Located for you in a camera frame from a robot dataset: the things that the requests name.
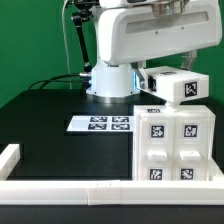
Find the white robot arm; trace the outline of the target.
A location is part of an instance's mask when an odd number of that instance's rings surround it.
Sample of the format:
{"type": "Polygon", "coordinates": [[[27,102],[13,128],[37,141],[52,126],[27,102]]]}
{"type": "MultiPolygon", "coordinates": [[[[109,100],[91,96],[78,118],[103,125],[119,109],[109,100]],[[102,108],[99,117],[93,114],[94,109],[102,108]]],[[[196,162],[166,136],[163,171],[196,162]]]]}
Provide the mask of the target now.
{"type": "Polygon", "coordinates": [[[88,97],[122,102],[144,91],[179,104],[208,95],[208,77],[191,67],[221,41],[219,0],[89,0],[80,14],[97,41],[88,97]]]}

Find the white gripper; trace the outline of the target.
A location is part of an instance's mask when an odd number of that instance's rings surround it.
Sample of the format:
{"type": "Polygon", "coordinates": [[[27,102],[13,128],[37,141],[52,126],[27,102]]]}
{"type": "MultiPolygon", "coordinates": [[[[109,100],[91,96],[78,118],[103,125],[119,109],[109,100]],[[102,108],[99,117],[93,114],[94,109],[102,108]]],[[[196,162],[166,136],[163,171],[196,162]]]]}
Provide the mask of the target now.
{"type": "Polygon", "coordinates": [[[154,15],[150,5],[109,9],[101,14],[98,24],[100,58],[111,65],[137,62],[134,71],[141,90],[148,88],[143,60],[185,52],[181,68],[191,71],[196,50],[215,46],[221,38],[216,1],[190,1],[184,12],[161,17],[154,15]]]}

